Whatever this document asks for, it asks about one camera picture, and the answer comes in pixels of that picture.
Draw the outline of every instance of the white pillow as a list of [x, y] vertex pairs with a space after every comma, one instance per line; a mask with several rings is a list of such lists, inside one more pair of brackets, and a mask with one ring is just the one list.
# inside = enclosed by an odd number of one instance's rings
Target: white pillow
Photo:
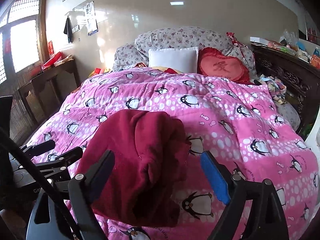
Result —
[[198, 47], [149, 49], [149, 67], [169, 67], [182, 73], [197, 73]]

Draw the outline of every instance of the silver screw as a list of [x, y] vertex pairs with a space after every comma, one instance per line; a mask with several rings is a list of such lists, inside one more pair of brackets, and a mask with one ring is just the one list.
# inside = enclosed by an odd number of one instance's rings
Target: silver screw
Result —
[[272, 181], [270, 179], [265, 179], [264, 180], [264, 183], [267, 184], [267, 185], [271, 185], [272, 184]]
[[233, 175], [232, 178], [233, 178], [233, 180], [235, 180], [235, 181], [241, 180], [241, 177], [240, 177], [240, 175], [238, 175], [238, 174]]
[[81, 180], [81, 179], [83, 179], [83, 177], [84, 177], [84, 175], [83, 174], [77, 174], [76, 175], [76, 180]]

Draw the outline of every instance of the glass pane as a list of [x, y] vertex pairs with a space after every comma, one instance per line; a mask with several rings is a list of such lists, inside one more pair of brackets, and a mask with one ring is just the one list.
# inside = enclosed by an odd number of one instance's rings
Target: glass pane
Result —
[[3, 54], [2, 54], [2, 33], [0, 33], [0, 84], [7, 79], [4, 71]]
[[18, 0], [14, 2], [10, 9], [8, 22], [10, 23], [24, 17], [39, 14], [39, 1], [40, 0]]
[[8, 18], [8, 14], [6, 14], [2, 21], [0, 22], [0, 27], [5, 26], [7, 24], [7, 18]]
[[36, 20], [11, 27], [11, 54], [16, 72], [39, 60]]

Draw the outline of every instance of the blue gripper pad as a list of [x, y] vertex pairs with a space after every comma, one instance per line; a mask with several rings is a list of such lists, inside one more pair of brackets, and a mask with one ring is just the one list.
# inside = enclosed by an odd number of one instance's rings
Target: blue gripper pad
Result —
[[206, 152], [201, 154], [200, 163], [201, 168], [207, 177], [217, 199], [225, 205], [228, 205], [231, 201], [228, 192], [228, 184]]

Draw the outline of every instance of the dark wooden table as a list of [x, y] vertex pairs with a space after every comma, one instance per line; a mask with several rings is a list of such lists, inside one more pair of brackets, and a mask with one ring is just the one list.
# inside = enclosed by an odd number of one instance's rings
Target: dark wooden table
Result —
[[252, 44], [258, 74], [278, 77], [297, 99], [300, 133], [319, 111], [320, 70], [308, 62], [275, 49]]
[[23, 101], [23, 104], [35, 124], [38, 124], [37, 120], [36, 120], [33, 112], [31, 111], [31, 108], [26, 100], [26, 97], [28, 96], [29, 91], [32, 91], [32, 90], [34, 91], [34, 95], [37, 98], [37, 100], [40, 104], [40, 107], [44, 112], [44, 115], [46, 116], [46, 118], [49, 118], [51, 113], [46, 111], [44, 104], [43, 104], [41, 97], [40, 97], [40, 92], [44, 90], [45, 84], [47, 82], [50, 82], [53, 87], [53, 92], [55, 94], [55, 97], [57, 98], [59, 105], [61, 105], [63, 103], [63, 98], [61, 96], [60, 90], [57, 85], [57, 75], [59, 75], [63, 71], [66, 71], [70, 74], [73, 73], [77, 87], [81, 86], [78, 70], [76, 67], [76, 62], [75, 62], [75, 60], [69, 60], [61, 65], [44, 70], [43, 73], [41, 73], [38, 76], [36, 76], [35, 78], [31, 79], [31, 81], [28, 84], [26, 84], [23, 87], [18, 89], [20, 96], [21, 96], [21, 99]]

